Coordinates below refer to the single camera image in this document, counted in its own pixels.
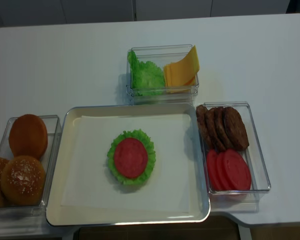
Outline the brown meat patty front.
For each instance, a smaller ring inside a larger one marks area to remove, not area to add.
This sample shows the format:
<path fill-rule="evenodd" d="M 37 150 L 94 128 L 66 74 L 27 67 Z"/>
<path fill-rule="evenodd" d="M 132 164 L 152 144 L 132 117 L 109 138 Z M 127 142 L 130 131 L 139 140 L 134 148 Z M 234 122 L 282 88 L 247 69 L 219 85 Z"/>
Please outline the brown meat patty front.
<path fill-rule="evenodd" d="M 240 113 L 233 107 L 225 107 L 222 117 L 225 132 L 234 149 L 245 151 L 249 146 L 249 139 Z"/>

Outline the clear patty tomato container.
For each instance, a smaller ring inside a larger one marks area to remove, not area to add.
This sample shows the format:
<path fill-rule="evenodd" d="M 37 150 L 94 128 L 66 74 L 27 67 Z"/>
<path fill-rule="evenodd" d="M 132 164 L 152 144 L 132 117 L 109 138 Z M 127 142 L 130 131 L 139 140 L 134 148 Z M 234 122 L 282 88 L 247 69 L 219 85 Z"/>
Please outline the clear patty tomato container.
<path fill-rule="evenodd" d="M 246 162 L 251 174 L 250 190 L 221 190 L 215 191 L 212 189 L 210 183 L 208 168 L 207 168 L 207 154 L 211 150 L 202 139 L 202 152 L 204 154 L 204 167 L 207 178 L 207 185 L 210 197 L 217 202 L 233 202 L 233 203 L 253 203 L 258 202 L 263 195 L 270 192 L 271 183 L 269 180 L 267 168 L 265 165 L 263 153 L 258 139 L 252 111 L 247 102 L 209 102 L 203 103 L 207 110 L 217 107 L 232 107 L 236 109 L 241 115 L 242 121 L 246 128 L 246 133 L 249 141 L 249 146 L 244 151 L 237 151 Z"/>

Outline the green lettuce leaves in container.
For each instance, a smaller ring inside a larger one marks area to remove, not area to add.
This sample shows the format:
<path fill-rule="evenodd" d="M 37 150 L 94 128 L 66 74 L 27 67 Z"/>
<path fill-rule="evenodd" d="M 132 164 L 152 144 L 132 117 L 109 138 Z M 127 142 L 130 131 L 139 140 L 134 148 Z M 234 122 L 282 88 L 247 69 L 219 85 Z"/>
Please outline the green lettuce leaves in container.
<path fill-rule="evenodd" d="M 160 67 L 152 61 L 139 61 L 133 50 L 128 53 L 127 60 L 132 74 L 131 88 L 136 91 L 136 96 L 145 97 L 163 94 L 160 89 L 165 87 L 165 80 Z"/>

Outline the brown meat patty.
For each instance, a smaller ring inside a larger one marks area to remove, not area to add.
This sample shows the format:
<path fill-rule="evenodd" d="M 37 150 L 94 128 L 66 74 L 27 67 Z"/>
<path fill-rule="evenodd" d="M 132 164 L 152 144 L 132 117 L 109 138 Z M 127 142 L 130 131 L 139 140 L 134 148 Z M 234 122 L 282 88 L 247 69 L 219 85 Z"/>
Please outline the brown meat patty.
<path fill-rule="evenodd" d="M 233 107 L 225 107 L 222 117 L 225 132 L 234 149 L 245 151 L 249 146 L 249 139 L 240 113 Z"/>
<path fill-rule="evenodd" d="M 230 141 L 226 130 L 225 130 L 225 126 L 224 126 L 224 119 L 223 119 L 223 111 L 224 108 L 223 107 L 217 107 L 214 110 L 214 126 L 215 126 L 215 130 L 216 133 L 218 135 L 218 138 L 220 139 L 220 141 L 223 143 L 224 147 L 226 149 L 234 149 L 234 146 L 232 144 L 232 142 Z"/>
<path fill-rule="evenodd" d="M 219 152 L 225 152 L 226 147 L 224 146 L 223 142 L 219 139 L 219 136 L 216 131 L 215 122 L 214 122 L 214 113 L 216 108 L 210 108 L 204 115 L 205 124 L 208 130 L 208 134 L 210 139 L 214 145 L 214 148 L 217 149 Z"/>
<path fill-rule="evenodd" d="M 214 150 L 215 146 L 210 138 L 208 128 L 206 126 L 206 121 L 205 121 L 205 113 L 207 111 L 208 111 L 208 109 L 203 104 L 198 105 L 196 107 L 197 125 L 198 125 L 198 129 L 200 131 L 200 134 L 201 134 L 204 142 L 208 146 L 208 148 L 210 150 Z"/>

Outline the red tomato slice front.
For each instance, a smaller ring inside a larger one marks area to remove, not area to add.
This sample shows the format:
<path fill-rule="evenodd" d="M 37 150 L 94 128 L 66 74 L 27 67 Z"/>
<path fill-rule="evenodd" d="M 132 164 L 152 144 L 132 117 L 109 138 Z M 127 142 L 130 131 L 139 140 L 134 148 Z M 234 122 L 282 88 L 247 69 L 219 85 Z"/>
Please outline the red tomato slice front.
<path fill-rule="evenodd" d="M 251 173 L 245 160 L 237 151 L 228 149 L 224 153 L 222 165 L 232 190 L 250 190 L 252 183 Z"/>

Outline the yellow cheese slices stack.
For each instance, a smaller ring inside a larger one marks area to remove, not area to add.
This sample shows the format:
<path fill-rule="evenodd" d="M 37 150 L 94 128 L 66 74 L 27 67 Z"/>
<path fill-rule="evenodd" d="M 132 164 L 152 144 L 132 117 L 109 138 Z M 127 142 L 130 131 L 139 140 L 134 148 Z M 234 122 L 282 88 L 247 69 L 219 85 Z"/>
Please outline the yellow cheese slices stack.
<path fill-rule="evenodd" d="M 163 67 L 165 86 L 168 88 L 168 92 L 180 93 L 185 92 L 187 87 L 194 87 L 199 70 L 199 58 L 194 45 L 183 59 Z"/>

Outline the sesame bun top front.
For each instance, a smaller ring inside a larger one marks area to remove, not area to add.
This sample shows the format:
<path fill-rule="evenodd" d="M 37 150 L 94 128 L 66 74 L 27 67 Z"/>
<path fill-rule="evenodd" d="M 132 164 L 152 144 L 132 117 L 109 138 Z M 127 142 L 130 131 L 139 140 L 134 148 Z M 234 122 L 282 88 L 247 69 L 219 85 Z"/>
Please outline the sesame bun top front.
<path fill-rule="evenodd" d="M 28 155 L 10 160 L 2 170 L 0 186 L 9 202 L 17 206 L 34 206 L 42 198 L 46 172 L 42 163 Z"/>

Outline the white rectangular serving tray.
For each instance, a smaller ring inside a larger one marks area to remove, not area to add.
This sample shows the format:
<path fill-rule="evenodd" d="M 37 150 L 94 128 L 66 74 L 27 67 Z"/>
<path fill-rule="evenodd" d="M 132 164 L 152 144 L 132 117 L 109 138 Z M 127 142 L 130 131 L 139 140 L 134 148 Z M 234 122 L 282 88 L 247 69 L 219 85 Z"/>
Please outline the white rectangular serving tray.
<path fill-rule="evenodd" d="M 189 103 L 75 107 L 48 198 L 53 226 L 198 223 L 211 210 Z"/>

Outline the clear bun container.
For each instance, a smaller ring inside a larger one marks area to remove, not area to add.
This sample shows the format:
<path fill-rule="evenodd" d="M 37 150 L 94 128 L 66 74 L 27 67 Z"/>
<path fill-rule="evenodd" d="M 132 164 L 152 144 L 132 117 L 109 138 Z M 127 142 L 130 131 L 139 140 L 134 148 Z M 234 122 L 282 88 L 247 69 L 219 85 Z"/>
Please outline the clear bun container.
<path fill-rule="evenodd" d="M 42 163 L 46 173 L 42 197 L 38 204 L 35 205 L 17 206 L 8 203 L 7 206 L 0 207 L 0 218 L 42 216 L 46 212 L 62 136 L 62 126 L 60 124 L 60 118 L 57 115 L 42 115 L 40 118 L 43 120 L 46 126 L 48 139 L 47 149 L 40 158 L 40 162 Z"/>

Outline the red tomato slice back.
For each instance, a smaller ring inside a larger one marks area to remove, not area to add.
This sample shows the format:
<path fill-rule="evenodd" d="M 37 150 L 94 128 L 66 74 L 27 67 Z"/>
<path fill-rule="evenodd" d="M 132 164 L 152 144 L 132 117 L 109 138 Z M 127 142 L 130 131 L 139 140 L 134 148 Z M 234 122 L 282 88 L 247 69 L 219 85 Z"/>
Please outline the red tomato slice back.
<path fill-rule="evenodd" d="M 211 149 L 206 156 L 207 171 L 211 188 L 214 191 L 222 191 L 223 187 L 220 183 L 219 176 L 216 169 L 218 154 L 214 149 Z"/>

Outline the green lettuce leaf on tray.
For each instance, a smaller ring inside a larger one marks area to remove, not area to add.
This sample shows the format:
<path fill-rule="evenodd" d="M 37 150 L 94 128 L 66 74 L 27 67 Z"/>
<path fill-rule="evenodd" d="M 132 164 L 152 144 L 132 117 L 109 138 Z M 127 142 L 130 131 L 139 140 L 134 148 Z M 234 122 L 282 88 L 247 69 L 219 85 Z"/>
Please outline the green lettuce leaf on tray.
<path fill-rule="evenodd" d="M 107 165 L 123 185 L 142 185 L 156 164 L 156 151 L 151 138 L 141 129 L 123 131 L 111 143 Z"/>

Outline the clear lettuce cheese container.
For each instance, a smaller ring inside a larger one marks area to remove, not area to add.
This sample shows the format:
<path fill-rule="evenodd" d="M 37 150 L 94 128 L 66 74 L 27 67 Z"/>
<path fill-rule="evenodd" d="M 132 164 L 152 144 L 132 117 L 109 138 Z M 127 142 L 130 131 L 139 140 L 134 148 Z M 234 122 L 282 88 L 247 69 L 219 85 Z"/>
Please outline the clear lettuce cheese container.
<path fill-rule="evenodd" d="M 133 47 L 127 52 L 127 67 L 126 67 L 126 92 L 130 101 L 137 104 L 154 104 L 168 102 L 193 102 L 198 95 L 199 80 L 195 78 L 195 86 L 187 87 L 186 91 L 169 93 L 168 88 L 160 88 L 163 93 L 161 95 L 152 96 L 136 96 L 136 90 L 132 89 L 133 76 L 130 70 L 128 61 L 128 53 L 134 51 L 140 62 L 154 62 L 164 72 L 164 66 L 170 63 L 175 63 L 182 60 L 193 46 L 191 44 L 183 45 L 167 45 L 167 46 L 149 46 L 149 47 Z"/>

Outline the white paper tray liner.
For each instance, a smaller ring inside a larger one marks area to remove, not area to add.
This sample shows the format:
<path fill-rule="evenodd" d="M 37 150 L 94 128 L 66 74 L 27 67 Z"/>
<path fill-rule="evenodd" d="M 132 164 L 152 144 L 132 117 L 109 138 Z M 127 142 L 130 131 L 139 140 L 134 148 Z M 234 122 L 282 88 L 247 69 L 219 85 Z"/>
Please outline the white paper tray liner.
<path fill-rule="evenodd" d="M 89 117 L 79 121 L 78 133 L 62 204 L 93 208 L 160 212 L 189 211 L 189 139 L 187 114 Z M 107 153 L 124 131 L 141 129 L 154 143 L 156 162 L 143 185 L 124 185 L 111 174 Z"/>

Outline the plain brown bun bottom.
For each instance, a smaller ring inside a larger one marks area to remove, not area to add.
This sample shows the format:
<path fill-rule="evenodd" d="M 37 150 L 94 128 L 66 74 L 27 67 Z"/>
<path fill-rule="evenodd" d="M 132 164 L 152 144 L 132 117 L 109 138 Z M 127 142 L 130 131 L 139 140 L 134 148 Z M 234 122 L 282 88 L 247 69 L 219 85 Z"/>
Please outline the plain brown bun bottom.
<path fill-rule="evenodd" d="M 37 115 L 22 115 L 12 124 L 8 142 L 14 157 L 31 156 L 40 160 L 48 147 L 46 125 Z"/>

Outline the red tomato slice on tray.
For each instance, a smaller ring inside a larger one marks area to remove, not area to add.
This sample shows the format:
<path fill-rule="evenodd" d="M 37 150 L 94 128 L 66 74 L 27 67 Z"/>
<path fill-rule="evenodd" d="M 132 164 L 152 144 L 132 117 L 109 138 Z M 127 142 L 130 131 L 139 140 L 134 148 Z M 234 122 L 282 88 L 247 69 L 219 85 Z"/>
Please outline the red tomato slice on tray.
<path fill-rule="evenodd" d="M 122 140 L 114 151 L 116 170 L 128 179 L 140 176 L 148 164 L 148 153 L 143 143 L 136 138 Z"/>

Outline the red tomato slice middle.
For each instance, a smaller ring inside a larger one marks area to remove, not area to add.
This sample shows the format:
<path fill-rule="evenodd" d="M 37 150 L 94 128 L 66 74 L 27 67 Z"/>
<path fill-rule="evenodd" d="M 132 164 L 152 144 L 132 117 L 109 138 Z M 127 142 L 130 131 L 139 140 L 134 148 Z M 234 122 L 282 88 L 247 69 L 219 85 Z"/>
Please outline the red tomato slice middle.
<path fill-rule="evenodd" d="M 216 171 L 219 178 L 220 185 L 223 191 L 232 191 L 233 187 L 231 186 L 228 177 L 226 175 L 223 160 L 224 160 L 224 152 L 218 154 L 216 159 Z"/>

